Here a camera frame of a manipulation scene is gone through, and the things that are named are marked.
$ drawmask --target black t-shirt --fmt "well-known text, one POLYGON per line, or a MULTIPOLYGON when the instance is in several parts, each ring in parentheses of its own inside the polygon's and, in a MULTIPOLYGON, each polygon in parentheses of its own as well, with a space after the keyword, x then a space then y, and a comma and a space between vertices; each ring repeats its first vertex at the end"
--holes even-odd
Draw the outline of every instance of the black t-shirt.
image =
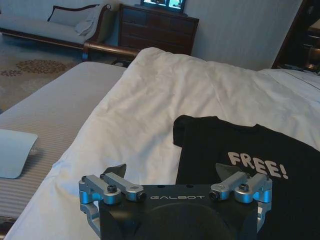
POLYGON ((182 147, 177 184, 221 182, 216 163, 270 176, 272 209, 259 239, 320 239, 320 152, 313 147, 258 124, 186 115, 174 122, 173 143, 182 147))

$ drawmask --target patterned carpet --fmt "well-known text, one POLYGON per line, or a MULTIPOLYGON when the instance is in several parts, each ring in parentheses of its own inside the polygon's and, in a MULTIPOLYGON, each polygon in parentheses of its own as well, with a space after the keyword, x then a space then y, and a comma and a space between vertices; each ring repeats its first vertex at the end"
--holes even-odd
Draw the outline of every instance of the patterned carpet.
MULTIPOLYGON (((0 114, 82 62, 77 49, 0 34, 0 114)), ((96 53, 97 62, 115 58, 96 53)))

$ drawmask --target television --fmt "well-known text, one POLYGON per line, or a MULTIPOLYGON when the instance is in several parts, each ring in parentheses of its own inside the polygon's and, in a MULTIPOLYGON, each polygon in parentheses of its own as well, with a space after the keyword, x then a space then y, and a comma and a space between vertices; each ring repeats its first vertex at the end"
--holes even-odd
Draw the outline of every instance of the television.
POLYGON ((141 0, 141 5, 148 7, 158 7, 174 12, 182 13, 186 0, 141 0))

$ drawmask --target bolt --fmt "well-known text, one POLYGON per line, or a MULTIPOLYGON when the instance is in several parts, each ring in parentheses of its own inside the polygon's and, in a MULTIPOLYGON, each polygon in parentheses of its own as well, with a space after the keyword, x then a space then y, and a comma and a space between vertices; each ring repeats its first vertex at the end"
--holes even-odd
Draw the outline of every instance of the bolt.
POLYGON ((136 200, 138 202, 143 202, 145 201, 147 198, 147 194, 144 191, 138 192, 136 195, 136 200))
POLYGON ((106 190, 108 191, 108 193, 113 194, 117 191, 117 186, 116 185, 109 185, 106 190))
POLYGON ((212 201, 217 202, 220 199, 220 194, 216 191, 211 191, 209 192, 209 197, 211 198, 212 201))
POLYGON ((248 192, 249 191, 249 185, 248 184, 240 184, 239 189, 243 192, 248 192))

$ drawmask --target white bedsheet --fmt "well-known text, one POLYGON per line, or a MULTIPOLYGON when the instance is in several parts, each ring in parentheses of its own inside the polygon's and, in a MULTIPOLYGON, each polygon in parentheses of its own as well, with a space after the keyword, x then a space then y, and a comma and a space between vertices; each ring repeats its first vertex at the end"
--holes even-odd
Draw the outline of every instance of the white bedsheet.
POLYGON ((320 150, 319 101, 275 75, 156 48, 141 51, 6 239, 98 239, 79 208, 81 176, 99 176, 107 167, 127 163, 125 178, 134 183, 174 184, 181 149, 173 145, 172 127, 182 114, 258 123, 320 150))

